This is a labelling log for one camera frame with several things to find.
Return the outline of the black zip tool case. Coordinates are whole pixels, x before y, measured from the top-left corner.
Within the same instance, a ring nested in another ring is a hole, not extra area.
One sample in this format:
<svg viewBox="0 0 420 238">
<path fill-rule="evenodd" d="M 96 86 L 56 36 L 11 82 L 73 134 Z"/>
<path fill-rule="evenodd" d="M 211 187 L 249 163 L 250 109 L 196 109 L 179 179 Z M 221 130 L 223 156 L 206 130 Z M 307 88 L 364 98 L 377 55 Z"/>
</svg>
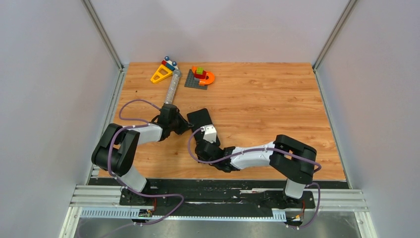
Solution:
<svg viewBox="0 0 420 238">
<path fill-rule="evenodd" d="M 197 130 L 199 127 L 213 124 L 207 108 L 203 108 L 203 109 L 188 113 L 187 119 L 188 119 L 188 122 L 192 124 L 192 127 L 191 127 L 192 132 Z M 197 132 L 194 135 L 194 139 L 196 143 L 200 142 L 203 139 L 203 136 L 204 136 L 203 132 Z M 214 144 L 216 146 L 220 146 L 220 140 L 218 136 L 216 136 L 216 142 Z"/>
</svg>

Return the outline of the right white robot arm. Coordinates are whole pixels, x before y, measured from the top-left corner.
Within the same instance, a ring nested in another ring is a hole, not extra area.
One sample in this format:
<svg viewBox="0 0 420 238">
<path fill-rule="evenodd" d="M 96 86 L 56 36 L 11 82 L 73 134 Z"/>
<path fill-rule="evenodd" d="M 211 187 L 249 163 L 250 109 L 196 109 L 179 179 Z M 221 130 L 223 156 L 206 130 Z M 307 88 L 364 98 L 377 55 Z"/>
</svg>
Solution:
<svg viewBox="0 0 420 238">
<path fill-rule="evenodd" d="M 295 207 L 303 200 L 304 188 L 313 182 L 314 173 L 321 169 L 316 162 L 315 148 L 284 134 L 273 142 L 254 147 L 220 147 L 220 141 L 207 141 L 202 133 L 196 141 L 193 159 L 225 173 L 250 167 L 272 167 L 286 177 L 284 203 Z"/>
</svg>

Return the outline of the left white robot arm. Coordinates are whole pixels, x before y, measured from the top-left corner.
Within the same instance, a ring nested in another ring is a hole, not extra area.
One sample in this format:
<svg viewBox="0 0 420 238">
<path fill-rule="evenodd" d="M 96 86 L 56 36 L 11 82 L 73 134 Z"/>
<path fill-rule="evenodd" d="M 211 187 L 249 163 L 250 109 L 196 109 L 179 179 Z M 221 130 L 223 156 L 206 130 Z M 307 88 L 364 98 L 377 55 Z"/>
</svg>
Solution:
<svg viewBox="0 0 420 238">
<path fill-rule="evenodd" d="M 148 204 L 151 198 L 182 197 L 180 194 L 152 195 L 150 182 L 135 168 L 134 158 L 139 145 L 163 141 L 172 132 L 181 135 L 191 127 L 192 124 L 181 115 L 143 125 L 121 126 L 111 123 L 93 150 L 91 161 L 131 192 L 140 205 Z"/>
</svg>

